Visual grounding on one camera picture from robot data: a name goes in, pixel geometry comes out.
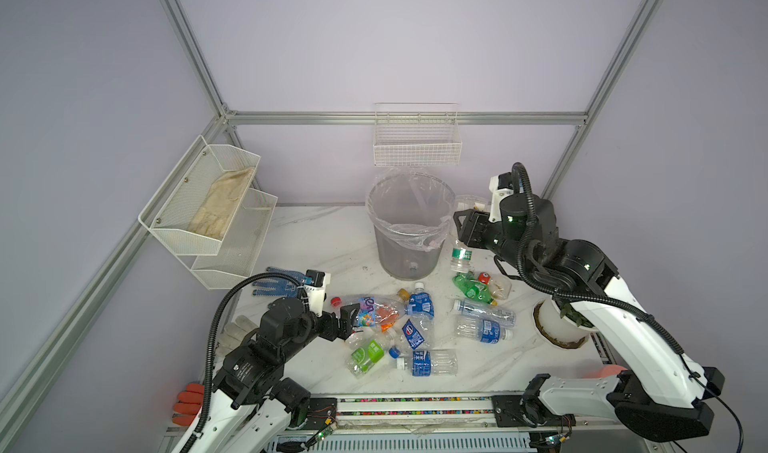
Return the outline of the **white cap blue label bottle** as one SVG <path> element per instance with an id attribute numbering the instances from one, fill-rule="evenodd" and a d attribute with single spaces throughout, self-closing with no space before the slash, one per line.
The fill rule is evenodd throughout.
<path id="1" fill-rule="evenodd" d="M 426 291 L 422 282 L 416 282 L 414 289 L 406 303 L 408 315 L 425 315 L 430 319 L 434 318 L 435 308 L 430 294 Z"/>

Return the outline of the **clear bottle blue label front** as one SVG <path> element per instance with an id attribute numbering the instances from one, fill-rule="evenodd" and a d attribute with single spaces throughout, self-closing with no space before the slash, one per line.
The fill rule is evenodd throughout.
<path id="1" fill-rule="evenodd" d="M 458 374 L 458 358 L 454 350 L 416 350 L 396 359 L 398 370 L 414 377 L 454 376 Z"/>

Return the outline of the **clear bottle green cap blue label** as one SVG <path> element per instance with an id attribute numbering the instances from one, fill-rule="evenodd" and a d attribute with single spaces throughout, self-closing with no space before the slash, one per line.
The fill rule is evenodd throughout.
<path id="1" fill-rule="evenodd" d="M 460 338 L 472 339 L 484 344 L 498 344 L 513 338 L 511 329 L 494 320 L 477 318 L 457 318 L 455 333 Z"/>

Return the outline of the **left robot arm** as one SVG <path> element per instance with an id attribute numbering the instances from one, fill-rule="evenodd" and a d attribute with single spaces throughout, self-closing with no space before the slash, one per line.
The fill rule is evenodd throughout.
<path id="1" fill-rule="evenodd" d="M 202 405 L 175 446 L 177 452 L 264 452 L 281 433 L 305 424 L 310 392 L 286 377 L 285 366 L 315 339 L 349 338 L 360 306 L 324 308 L 329 274 L 302 276 L 281 270 L 252 275 L 232 287 L 217 307 L 209 330 Z M 283 280 L 295 294 L 272 301 L 257 327 L 218 361 L 217 335 L 223 314 L 241 290 L 260 280 Z"/>

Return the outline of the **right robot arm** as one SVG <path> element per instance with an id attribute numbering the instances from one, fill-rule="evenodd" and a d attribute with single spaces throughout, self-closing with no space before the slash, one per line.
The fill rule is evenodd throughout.
<path id="1" fill-rule="evenodd" d="M 554 306 L 581 315 L 627 364 L 602 379 L 538 374 L 513 416 L 531 427 L 568 415 L 601 417 L 659 443 L 708 435 L 714 412 L 707 402 L 719 399 L 724 375 L 685 353 L 598 246 L 560 238 L 552 203 L 534 194 L 522 163 L 492 178 L 489 189 L 489 210 L 454 213 L 459 241 L 492 252 Z"/>

